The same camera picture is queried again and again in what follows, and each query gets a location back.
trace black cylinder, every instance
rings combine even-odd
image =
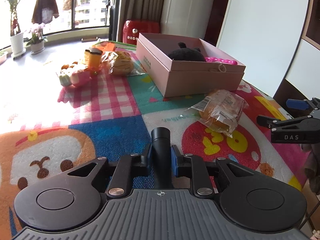
[[[151,132],[154,188],[173,188],[171,178],[170,130],[154,128]]]

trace white pot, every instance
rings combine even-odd
[[[23,52],[23,32],[10,37],[12,54],[17,55]]]
[[[8,52],[5,51],[4,54],[0,56],[0,64],[5,62],[5,60],[7,59],[7,54],[8,54]]]
[[[37,44],[31,44],[30,48],[31,48],[31,54],[37,54],[44,50],[44,42],[41,41],[40,43],[37,43]]]

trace potted plant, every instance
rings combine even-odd
[[[44,50],[44,42],[47,41],[46,37],[43,36],[44,26],[44,23],[35,23],[28,31],[28,33],[31,33],[31,39],[29,39],[27,45],[30,45],[31,54],[37,54]]]
[[[7,51],[0,51],[0,64],[5,62],[5,60],[7,59],[7,54]]]
[[[12,56],[16,57],[22,55],[25,52],[23,48],[23,32],[20,30],[20,26],[18,23],[18,14],[17,14],[17,6],[20,0],[7,0],[10,5],[11,12],[11,25],[10,25],[10,41],[11,41],[11,49]]]

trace metal screw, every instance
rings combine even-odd
[[[111,190],[109,190],[109,194],[113,196],[120,196],[123,193],[124,193],[124,189],[119,187],[114,187]]]
[[[208,196],[208,195],[212,194],[213,191],[212,191],[212,189],[209,189],[207,187],[201,187],[201,188],[198,188],[197,193],[202,196]]]

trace white curtain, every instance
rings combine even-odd
[[[164,0],[120,0],[117,41],[122,41],[122,29],[127,20],[160,22]]]

